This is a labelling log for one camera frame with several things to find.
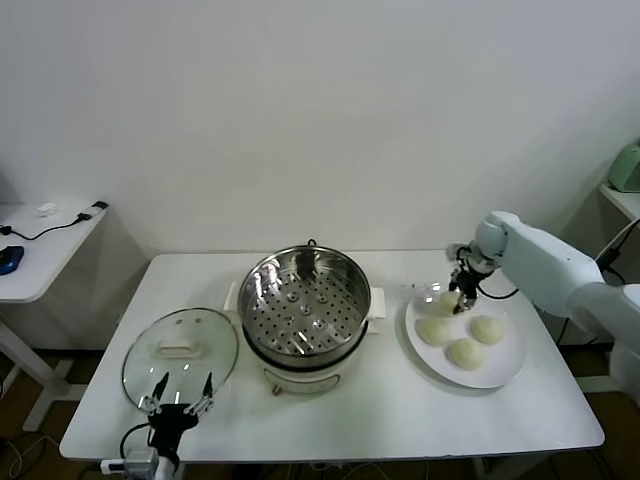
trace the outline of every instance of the white table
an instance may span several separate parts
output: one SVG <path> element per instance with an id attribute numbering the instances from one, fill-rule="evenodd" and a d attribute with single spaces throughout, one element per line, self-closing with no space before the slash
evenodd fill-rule
<path id="1" fill-rule="evenodd" d="M 640 218 L 640 193 L 618 192 L 604 183 L 600 185 L 600 193 L 608 198 L 629 220 Z"/>
<path id="2" fill-rule="evenodd" d="M 63 212 L 50 217 L 37 216 L 36 205 L 3 205 L 0 207 L 0 223 L 10 225 L 30 237 L 46 228 L 72 222 L 78 213 L 90 205 L 89 202 L 67 205 Z M 25 248 L 18 269 L 0 276 L 0 304 L 34 302 L 44 295 L 103 216 L 104 212 L 91 220 L 47 233 L 34 241 L 26 241 L 13 234 L 0 237 L 0 249 L 8 245 Z M 0 351 L 15 364 L 3 381 L 3 393 L 10 388 L 20 370 L 44 387 L 24 423 L 25 431 L 32 432 L 40 428 L 53 402 L 79 401 L 82 398 L 86 386 L 70 385 L 64 380 L 72 366 L 70 360 L 63 360 L 52 369 L 1 320 Z"/>
<path id="3" fill-rule="evenodd" d="M 447 282 L 442 251 L 355 252 L 371 285 L 383 287 L 387 319 L 363 340 L 357 373 L 326 394 L 274 397 L 241 340 L 238 363 L 216 405 L 187 431 L 185 462 L 296 462 L 469 457 L 595 447 L 604 434 L 531 304 L 516 295 L 505 310 L 526 338 L 524 368 L 506 387 L 473 390 L 437 378 L 408 345 L 406 300 L 421 285 Z M 144 421 L 120 383 L 125 354 L 154 320 L 186 307 L 222 309 L 229 285 L 263 254 L 160 255 L 151 263 L 62 440 L 67 458 L 118 455 L 123 433 Z M 513 287 L 499 273 L 494 292 Z M 132 437 L 131 445 L 144 443 Z M 518 468 L 539 461 L 530 457 Z"/>

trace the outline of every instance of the steamed bun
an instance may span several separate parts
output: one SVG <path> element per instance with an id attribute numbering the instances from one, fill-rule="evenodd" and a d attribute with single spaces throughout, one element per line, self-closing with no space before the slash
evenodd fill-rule
<path id="1" fill-rule="evenodd" d="M 504 329 L 499 318 L 480 315 L 471 320 L 471 335 L 479 342 L 495 345 L 504 337 Z"/>
<path id="2" fill-rule="evenodd" d="M 472 338 L 461 338 L 449 347 L 451 360 L 465 370 L 477 370 L 487 359 L 485 347 Z"/>
<path id="3" fill-rule="evenodd" d="M 417 322 L 416 332 L 424 342 L 439 347 L 451 341 L 449 321 L 447 317 L 428 317 Z"/>
<path id="4" fill-rule="evenodd" d="M 458 304 L 460 292 L 443 292 L 440 294 L 440 310 L 445 315 L 453 315 L 453 309 Z"/>

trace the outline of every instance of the black cable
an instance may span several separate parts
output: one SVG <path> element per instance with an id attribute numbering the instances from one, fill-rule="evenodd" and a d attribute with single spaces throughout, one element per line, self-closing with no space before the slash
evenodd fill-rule
<path id="1" fill-rule="evenodd" d="M 266 480 L 267 478 L 269 478 L 271 475 L 273 475 L 273 473 L 278 469 L 279 466 L 280 465 L 277 463 L 275 465 L 271 465 L 271 468 L 267 471 L 267 473 L 260 477 L 260 480 Z"/>
<path id="2" fill-rule="evenodd" d="M 596 453 L 593 450 L 587 450 L 586 452 L 594 461 L 594 463 L 596 464 L 596 467 L 598 467 L 598 471 L 600 472 L 600 476 L 603 478 L 603 480 L 613 480 L 613 474 L 605 473 L 605 470 L 602 467 L 602 464 L 600 463 L 600 460 L 598 459 L 598 456 L 596 455 Z"/>
<path id="3" fill-rule="evenodd" d="M 502 296 L 490 295 L 482 289 L 480 284 L 478 284 L 478 290 L 480 291 L 481 294 L 483 294 L 487 298 L 490 298 L 491 300 L 506 300 L 507 298 L 513 297 L 516 293 L 520 291 L 518 288 L 516 288 L 513 292 L 507 293 L 506 295 L 502 295 Z"/>
<path id="4" fill-rule="evenodd" d="M 120 458 L 122 458 L 123 460 L 126 458 L 124 456 L 124 443 L 127 441 L 127 438 L 129 438 L 129 435 L 131 435 L 133 432 L 140 430 L 144 427 L 148 427 L 149 423 L 141 423 L 140 425 L 136 425 L 135 427 L 131 427 L 129 430 L 127 430 L 127 433 L 125 433 L 122 436 L 122 439 L 120 440 Z"/>
<path id="5" fill-rule="evenodd" d="M 78 475 L 78 480 L 84 480 L 84 477 L 89 472 L 99 472 L 99 471 L 100 471 L 100 466 L 99 465 L 94 464 L 94 463 L 92 463 L 91 465 L 87 465 L 86 467 L 84 467 L 82 469 L 82 471 L 80 472 L 80 475 Z"/>
<path id="6" fill-rule="evenodd" d="M 551 472 L 553 473 L 553 477 L 556 480 L 560 480 L 560 475 L 558 475 L 558 470 L 556 469 L 556 464 L 553 462 L 553 457 L 549 457 L 549 467 L 551 467 Z"/>
<path id="7" fill-rule="evenodd" d="M 607 471 L 607 475 L 610 480 L 615 480 L 616 476 L 613 474 L 613 468 L 611 468 L 611 464 L 607 461 L 604 454 L 599 450 L 587 450 L 593 459 L 600 459 L 601 465 L 604 465 L 605 470 Z"/>
<path id="8" fill-rule="evenodd" d="M 41 231 L 39 234 L 35 235 L 34 237 L 27 237 L 26 235 L 23 235 L 22 233 L 17 232 L 16 230 L 14 230 L 12 227 L 8 227 L 8 228 L 10 229 L 9 233 L 13 233 L 14 235 L 17 235 L 18 237 L 23 238 L 24 240 L 32 241 L 32 240 L 37 240 L 38 238 L 40 238 L 45 233 L 49 233 L 49 232 L 52 232 L 54 230 L 61 230 L 63 228 L 73 227 L 75 224 L 80 223 L 80 222 L 82 222 L 82 219 L 81 218 L 76 218 L 73 222 L 68 223 L 66 225 L 58 225 L 57 227 L 47 228 L 47 229 Z"/>
<path id="9" fill-rule="evenodd" d="M 462 252 L 471 253 L 471 249 L 463 245 L 462 247 L 458 248 L 458 250 L 456 251 L 456 260 L 460 265 L 460 268 L 468 271 L 469 266 L 467 265 L 466 260 L 462 258 Z M 487 298 L 490 298 L 491 300 L 506 300 L 508 298 L 513 297 L 516 293 L 520 291 L 519 289 L 516 288 L 513 292 L 507 293 L 506 295 L 491 295 L 490 293 L 485 292 L 479 283 L 478 283 L 478 290 L 480 291 L 481 294 L 483 294 Z"/>
<path id="10" fill-rule="evenodd" d="M 624 277 L 622 275 L 620 275 L 616 270 L 613 269 L 613 267 L 608 267 L 605 272 L 609 272 L 612 275 L 618 277 L 618 280 L 620 280 L 623 284 L 627 283 L 624 279 Z"/>
<path id="11" fill-rule="evenodd" d="M 564 333 L 567 331 L 568 326 L 569 326 L 569 319 L 565 318 L 564 325 L 562 326 L 562 331 L 560 332 L 560 335 L 558 335 L 558 339 L 556 340 L 556 347 L 560 345 L 560 342 L 562 341 L 562 338 L 564 337 Z"/>

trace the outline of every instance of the metal rim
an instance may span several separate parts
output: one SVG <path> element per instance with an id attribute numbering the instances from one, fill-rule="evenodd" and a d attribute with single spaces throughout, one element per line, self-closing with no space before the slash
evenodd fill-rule
<path id="1" fill-rule="evenodd" d="M 360 336 L 356 340 L 354 340 L 355 343 L 353 344 L 352 348 L 346 351 L 342 356 L 336 357 L 335 359 L 327 363 L 323 363 L 322 365 L 314 365 L 314 366 L 308 366 L 308 367 L 296 367 L 292 365 L 284 365 L 282 363 L 279 363 L 278 361 L 268 357 L 262 351 L 260 351 L 260 349 L 258 349 L 258 347 L 253 343 L 251 336 L 247 335 L 247 331 L 245 330 L 244 327 L 242 327 L 242 331 L 244 332 L 244 338 L 247 342 L 247 345 L 249 345 L 249 348 L 251 348 L 253 353 L 255 353 L 258 357 L 260 357 L 260 359 L 265 363 L 268 363 L 269 365 L 273 365 L 274 367 L 279 368 L 281 370 L 285 370 L 285 371 L 311 373 L 311 372 L 317 372 L 319 370 L 324 370 L 329 367 L 333 367 L 334 365 L 337 365 L 338 363 L 346 360 L 347 357 L 349 357 L 353 352 L 355 352 L 356 348 L 358 348 L 358 346 L 360 345 L 360 343 L 364 339 L 364 336 L 367 333 L 368 327 L 369 327 L 369 322 L 365 320 Z"/>
<path id="2" fill-rule="evenodd" d="M 261 259 L 244 277 L 237 299 L 252 349 L 296 371 L 326 368 L 358 345 L 370 306 L 360 265 L 313 240 Z"/>

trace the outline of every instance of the robotic arm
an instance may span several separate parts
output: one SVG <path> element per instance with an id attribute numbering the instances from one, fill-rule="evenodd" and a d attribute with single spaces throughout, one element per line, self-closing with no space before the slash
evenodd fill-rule
<path id="1" fill-rule="evenodd" d="M 461 293 L 457 312 L 472 308 L 480 282 L 502 268 L 542 310 L 591 335 L 613 337 L 611 376 L 640 404 L 640 285 L 607 285 L 593 259 L 507 212 L 489 214 L 474 241 L 447 253 L 458 263 L 449 285 Z"/>

